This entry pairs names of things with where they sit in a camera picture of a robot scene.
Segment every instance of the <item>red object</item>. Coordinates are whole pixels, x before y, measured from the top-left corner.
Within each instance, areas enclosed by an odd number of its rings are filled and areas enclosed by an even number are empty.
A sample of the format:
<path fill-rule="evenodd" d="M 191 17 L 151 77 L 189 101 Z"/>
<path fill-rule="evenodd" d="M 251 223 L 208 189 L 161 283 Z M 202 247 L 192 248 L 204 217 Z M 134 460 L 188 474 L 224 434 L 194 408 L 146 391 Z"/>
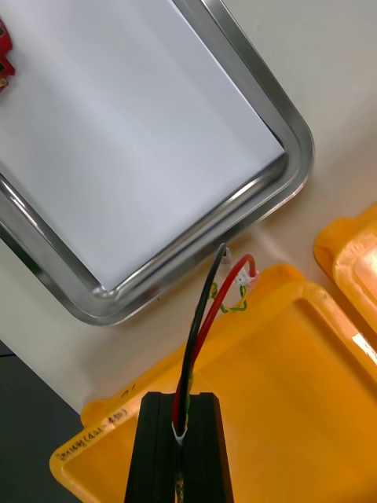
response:
<path fill-rule="evenodd" d="M 216 295 L 214 303 L 210 307 L 210 310 L 208 311 L 206 319 L 204 320 L 204 323 L 202 324 L 202 327 L 199 331 L 198 338 L 196 339 L 196 345 L 194 348 L 194 352 L 192 355 L 191 368 L 194 366 L 195 361 L 198 358 L 198 354 L 200 353 L 200 350 L 202 349 L 204 341 L 206 340 L 207 334 L 210 331 L 210 327 L 212 326 L 212 323 L 214 322 L 214 319 L 216 318 L 216 314 L 218 313 L 220 306 L 224 302 L 224 298 L 225 298 L 226 294 L 228 293 L 230 287 L 232 286 L 232 283 L 236 279 L 237 274 L 241 271 L 243 266 L 245 266 L 247 263 L 250 264 L 250 269 L 249 269 L 250 276 L 251 277 L 256 276 L 257 270 L 255 269 L 255 260 L 252 255 L 245 255 L 232 268 L 232 270 L 230 271 L 230 273 L 226 277 L 224 283 L 222 284 L 220 290 L 218 291 L 218 294 Z M 178 426 L 178 403 L 179 403 L 180 388 L 181 388 L 181 379 L 178 382 L 177 390 L 176 390 L 175 396 L 174 396 L 174 404 L 173 404 L 173 425 L 174 425 L 174 428 L 177 428 L 177 426 Z"/>
<path fill-rule="evenodd" d="M 0 56 L 5 56 L 12 49 L 12 40 L 8 30 L 0 19 Z"/>
<path fill-rule="evenodd" d="M 14 67 L 5 57 L 12 47 L 12 40 L 9 36 L 8 30 L 6 29 L 3 21 L 0 19 L 0 91 L 8 86 L 9 77 L 13 77 L 15 74 Z"/>

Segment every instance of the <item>red wire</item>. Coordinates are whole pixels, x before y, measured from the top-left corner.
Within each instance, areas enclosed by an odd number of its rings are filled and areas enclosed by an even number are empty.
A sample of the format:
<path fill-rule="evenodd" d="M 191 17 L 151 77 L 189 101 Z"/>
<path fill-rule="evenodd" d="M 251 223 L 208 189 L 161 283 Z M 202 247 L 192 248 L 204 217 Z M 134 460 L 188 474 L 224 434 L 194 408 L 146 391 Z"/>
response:
<path fill-rule="evenodd" d="M 192 353 L 191 368 L 194 366 L 195 361 L 198 358 L 198 354 L 200 353 L 200 350 L 202 349 L 204 341 L 206 340 L 207 334 L 210 331 L 210 327 L 212 326 L 212 323 L 214 322 L 214 319 L 216 318 L 216 314 L 218 313 L 218 310 L 220 309 L 221 305 L 224 302 L 224 298 L 226 297 L 226 294 L 228 293 L 230 287 L 232 286 L 232 283 L 236 279 L 237 274 L 241 271 L 241 269 L 247 263 L 250 264 L 250 268 L 249 268 L 250 276 L 251 277 L 256 276 L 257 270 L 255 269 L 255 260 L 252 255 L 245 255 L 232 268 L 232 270 L 230 271 L 230 273 L 228 274 L 228 276 L 224 280 L 224 283 L 222 284 L 220 290 L 218 291 L 218 294 L 216 295 L 216 298 L 214 299 L 214 303 L 210 307 L 210 310 L 208 311 L 206 319 L 204 320 L 204 323 L 202 324 L 202 327 L 199 331 L 198 337 L 196 339 L 196 345 L 195 345 L 194 351 Z M 181 379 L 178 382 L 177 390 L 176 390 L 175 396 L 174 396 L 174 404 L 173 404 L 173 425 L 175 428 L 177 427 L 177 422 L 178 422 L 178 403 L 179 403 L 179 390 L 180 390 L 180 388 L 181 388 Z"/>

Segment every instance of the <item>handwritten label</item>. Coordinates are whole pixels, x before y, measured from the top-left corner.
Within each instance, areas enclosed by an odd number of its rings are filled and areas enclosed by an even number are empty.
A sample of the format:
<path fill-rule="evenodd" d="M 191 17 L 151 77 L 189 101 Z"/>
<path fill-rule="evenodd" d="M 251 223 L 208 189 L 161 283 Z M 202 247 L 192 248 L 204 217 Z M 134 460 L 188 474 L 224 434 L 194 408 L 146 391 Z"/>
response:
<path fill-rule="evenodd" d="M 126 409 L 119 409 L 115 413 L 113 413 L 111 416 L 106 417 L 106 419 L 102 422 L 102 426 L 104 429 L 108 429 L 108 426 L 114 426 L 116 423 L 119 423 L 121 420 L 123 420 L 127 415 Z"/>
<path fill-rule="evenodd" d="M 55 456 L 59 461 L 66 461 L 73 454 L 77 454 L 78 450 L 86 447 L 92 440 L 94 440 L 98 435 L 103 433 L 102 428 L 95 428 L 89 433 L 83 435 L 80 439 L 75 440 L 64 452 L 56 453 Z"/>
<path fill-rule="evenodd" d="M 98 427 L 87 431 L 85 435 L 82 435 L 80 438 L 72 442 L 65 451 L 56 453 L 55 456 L 59 459 L 59 461 L 68 460 L 71 456 L 76 455 L 81 449 L 85 449 L 96 437 L 108 431 L 109 427 L 113 429 L 114 426 L 120 421 L 123 421 L 126 416 L 126 409 L 117 410 L 111 416 L 106 417 L 102 423 L 102 428 Z"/>

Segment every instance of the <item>orange box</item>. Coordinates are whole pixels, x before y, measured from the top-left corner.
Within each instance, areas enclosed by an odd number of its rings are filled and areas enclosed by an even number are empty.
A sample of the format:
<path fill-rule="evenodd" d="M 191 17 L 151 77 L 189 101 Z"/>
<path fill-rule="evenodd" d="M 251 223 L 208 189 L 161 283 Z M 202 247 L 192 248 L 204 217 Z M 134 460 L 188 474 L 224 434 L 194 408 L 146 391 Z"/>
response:
<path fill-rule="evenodd" d="M 372 349 L 290 266 L 264 271 L 247 305 L 214 323 L 192 389 L 219 397 L 235 502 L 377 501 Z M 82 411 L 84 429 L 50 460 L 79 499 L 123 503 L 141 398 L 175 390 L 183 351 Z"/>
<path fill-rule="evenodd" d="M 314 255 L 377 333 L 377 204 L 357 218 L 335 220 L 319 234 Z"/>

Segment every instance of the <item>dark floor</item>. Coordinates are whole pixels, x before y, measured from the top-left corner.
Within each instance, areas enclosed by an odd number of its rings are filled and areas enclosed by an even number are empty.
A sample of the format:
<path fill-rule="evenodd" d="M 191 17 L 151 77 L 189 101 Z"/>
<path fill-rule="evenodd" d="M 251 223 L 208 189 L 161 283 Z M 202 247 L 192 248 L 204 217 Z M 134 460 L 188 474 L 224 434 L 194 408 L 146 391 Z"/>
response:
<path fill-rule="evenodd" d="M 0 502 L 78 501 L 49 458 L 81 429 L 79 415 L 0 342 Z"/>

